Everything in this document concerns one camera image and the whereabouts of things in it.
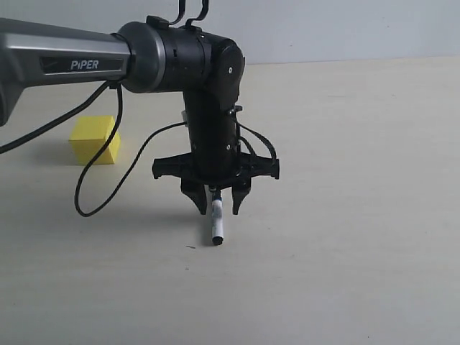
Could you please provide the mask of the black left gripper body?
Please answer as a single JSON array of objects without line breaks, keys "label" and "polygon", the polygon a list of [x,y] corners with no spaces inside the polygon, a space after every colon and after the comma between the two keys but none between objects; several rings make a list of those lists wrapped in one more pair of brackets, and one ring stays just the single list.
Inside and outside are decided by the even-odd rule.
[{"label": "black left gripper body", "polygon": [[192,154],[187,153],[154,159],[152,174],[154,179],[162,176],[173,176],[202,185],[215,185],[228,188],[240,181],[258,176],[270,176],[279,180],[280,161],[278,159],[272,160],[268,157],[254,156],[242,152],[236,159],[235,166],[217,175],[206,176],[198,171],[197,166],[193,163]]}]

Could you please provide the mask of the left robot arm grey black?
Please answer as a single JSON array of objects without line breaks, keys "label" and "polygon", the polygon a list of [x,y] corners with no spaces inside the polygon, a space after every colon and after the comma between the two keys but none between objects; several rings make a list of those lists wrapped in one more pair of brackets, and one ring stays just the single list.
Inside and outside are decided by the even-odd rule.
[{"label": "left robot arm grey black", "polygon": [[260,157],[241,136],[236,115],[245,59],[235,41],[160,17],[104,34],[15,19],[1,20],[1,123],[26,88],[99,82],[118,92],[180,92],[190,152],[156,159],[155,178],[180,178],[201,213],[206,189],[230,188],[238,213],[257,176],[279,178],[274,147]]}]

